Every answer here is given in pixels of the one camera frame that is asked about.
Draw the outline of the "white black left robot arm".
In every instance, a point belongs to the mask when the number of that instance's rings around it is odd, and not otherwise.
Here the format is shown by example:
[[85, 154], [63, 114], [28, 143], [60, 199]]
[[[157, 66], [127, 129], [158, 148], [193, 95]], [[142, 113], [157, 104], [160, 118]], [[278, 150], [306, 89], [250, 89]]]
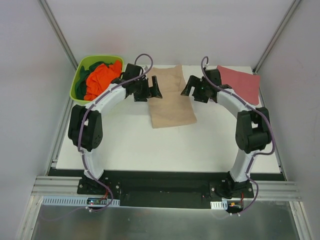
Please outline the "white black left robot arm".
[[133, 95], [135, 102], [147, 102], [150, 98], [159, 98], [161, 94], [157, 77], [151, 77], [149, 85], [147, 73], [143, 68], [127, 64], [124, 72], [111, 81], [107, 89], [96, 99], [86, 105], [74, 105], [71, 110], [68, 138], [81, 156], [84, 166], [84, 176], [90, 179], [88, 188], [99, 195], [105, 191], [106, 183], [100, 179], [104, 167], [98, 154], [98, 147], [103, 140], [103, 116], [109, 113], [117, 104]]

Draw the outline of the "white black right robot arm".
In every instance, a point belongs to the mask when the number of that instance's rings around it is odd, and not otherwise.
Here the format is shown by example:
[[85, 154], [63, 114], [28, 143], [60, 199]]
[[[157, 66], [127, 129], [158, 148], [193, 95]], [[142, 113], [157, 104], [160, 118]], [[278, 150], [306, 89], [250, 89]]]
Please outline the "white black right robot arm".
[[255, 158], [272, 141], [269, 111], [265, 107], [253, 107], [230, 85], [223, 84], [218, 69], [203, 68], [202, 72], [202, 77], [189, 77], [181, 95], [193, 96], [195, 101], [201, 103], [213, 100], [236, 118], [235, 141], [238, 152], [235, 162], [226, 179], [215, 187], [219, 197], [231, 199], [249, 188]]

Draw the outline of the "beige t shirt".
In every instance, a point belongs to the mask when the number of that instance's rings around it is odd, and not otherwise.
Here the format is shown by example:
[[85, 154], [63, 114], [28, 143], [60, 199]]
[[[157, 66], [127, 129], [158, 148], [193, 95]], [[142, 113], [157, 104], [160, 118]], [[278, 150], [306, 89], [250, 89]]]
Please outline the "beige t shirt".
[[191, 99], [181, 95], [186, 87], [181, 65], [170, 68], [153, 67], [148, 76], [156, 76], [162, 98], [150, 98], [148, 109], [154, 129], [179, 127], [195, 124]]

